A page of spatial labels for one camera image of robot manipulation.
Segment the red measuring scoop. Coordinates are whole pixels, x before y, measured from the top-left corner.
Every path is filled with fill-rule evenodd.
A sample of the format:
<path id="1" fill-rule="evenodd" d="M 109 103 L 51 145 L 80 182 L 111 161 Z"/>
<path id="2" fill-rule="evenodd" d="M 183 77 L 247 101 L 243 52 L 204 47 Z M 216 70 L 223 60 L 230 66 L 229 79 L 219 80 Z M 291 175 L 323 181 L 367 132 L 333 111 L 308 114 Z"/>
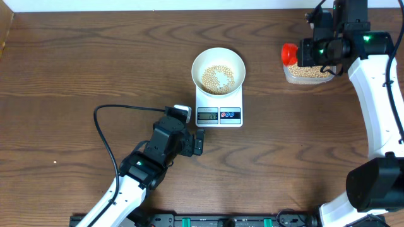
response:
<path id="1" fill-rule="evenodd" d="M 297 63 L 298 46 L 291 43 L 285 43 L 282 46 L 282 63 L 284 66 L 292 66 Z"/>

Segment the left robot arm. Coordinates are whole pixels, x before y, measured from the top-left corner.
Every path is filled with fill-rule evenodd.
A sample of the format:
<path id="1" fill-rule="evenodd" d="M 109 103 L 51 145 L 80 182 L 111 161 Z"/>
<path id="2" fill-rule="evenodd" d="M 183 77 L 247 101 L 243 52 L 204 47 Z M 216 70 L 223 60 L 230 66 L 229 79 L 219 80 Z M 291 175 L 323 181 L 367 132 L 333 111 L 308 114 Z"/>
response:
<path id="1" fill-rule="evenodd" d="M 192 135 L 186 126 L 168 116 L 155 122 L 151 139 L 123 159 L 108 191 L 78 226 L 119 226 L 161 184 L 176 156 L 202 155 L 205 131 Z"/>

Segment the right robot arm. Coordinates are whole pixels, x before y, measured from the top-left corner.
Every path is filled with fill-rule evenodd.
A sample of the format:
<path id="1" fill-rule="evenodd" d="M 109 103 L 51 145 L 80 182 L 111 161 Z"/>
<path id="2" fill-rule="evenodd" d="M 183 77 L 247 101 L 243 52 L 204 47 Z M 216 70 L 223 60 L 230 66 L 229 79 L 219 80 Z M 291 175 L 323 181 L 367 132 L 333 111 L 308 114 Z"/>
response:
<path id="1" fill-rule="evenodd" d="M 306 14 L 313 36 L 300 41 L 297 63 L 331 71 L 340 66 L 355 88 L 365 122 L 368 161 L 350 171 L 345 191 L 319 206 L 308 226 L 380 223 L 403 209 L 403 96 L 397 78 L 400 39 L 373 31 L 365 0 L 317 5 Z"/>

